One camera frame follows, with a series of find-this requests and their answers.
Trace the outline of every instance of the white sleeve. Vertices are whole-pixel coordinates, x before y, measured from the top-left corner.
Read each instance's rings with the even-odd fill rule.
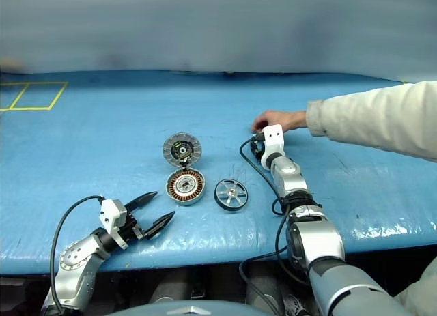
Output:
[[[310,102],[312,135],[437,162],[437,81]]]
[[[437,258],[426,267],[421,278],[395,298],[416,316],[435,316],[437,311]]]

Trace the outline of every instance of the copper coil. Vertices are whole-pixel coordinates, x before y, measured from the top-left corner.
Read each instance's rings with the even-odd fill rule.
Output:
[[[174,186],[175,186],[176,181],[180,177],[185,176],[185,175],[193,176],[196,179],[197,187],[196,187],[196,190],[193,193],[191,193],[190,195],[181,196],[175,191]],[[191,169],[187,169],[185,171],[178,171],[176,173],[176,175],[171,178],[170,185],[169,185],[170,195],[179,201],[189,201],[191,199],[194,199],[195,197],[199,196],[202,189],[203,189],[203,176],[200,175],[198,172],[193,171]]]

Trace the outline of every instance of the human hand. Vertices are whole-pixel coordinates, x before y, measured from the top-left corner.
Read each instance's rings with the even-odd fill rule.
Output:
[[[283,132],[307,127],[307,112],[297,111],[295,113],[285,113],[282,111],[267,110],[255,118],[252,124],[252,131],[259,132],[266,126],[277,124],[282,125]]]

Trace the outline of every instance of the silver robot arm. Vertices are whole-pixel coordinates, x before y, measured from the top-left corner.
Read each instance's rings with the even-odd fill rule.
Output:
[[[289,260],[308,275],[321,315],[411,315],[369,275],[345,262],[338,230],[313,200],[300,167],[285,156],[281,125],[263,133],[261,164],[271,172],[287,212]]]
[[[155,195],[156,192],[146,193],[126,206],[120,200],[103,200],[100,221],[104,228],[98,227],[86,238],[64,249],[55,277],[56,293],[64,309],[63,315],[83,314],[94,291],[96,273],[113,251],[118,248],[127,249],[130,241],[152,238],[171,220],[174,212],[160,217],[147,230],[137,224],[132,211],[148,203]],[[50,288],[41,315],[58,314]]]

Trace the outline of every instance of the gray wall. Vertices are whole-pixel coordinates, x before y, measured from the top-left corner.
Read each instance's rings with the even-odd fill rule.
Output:
[[[154,69],[437,78],[437,0],[0,0],[26,72]]]

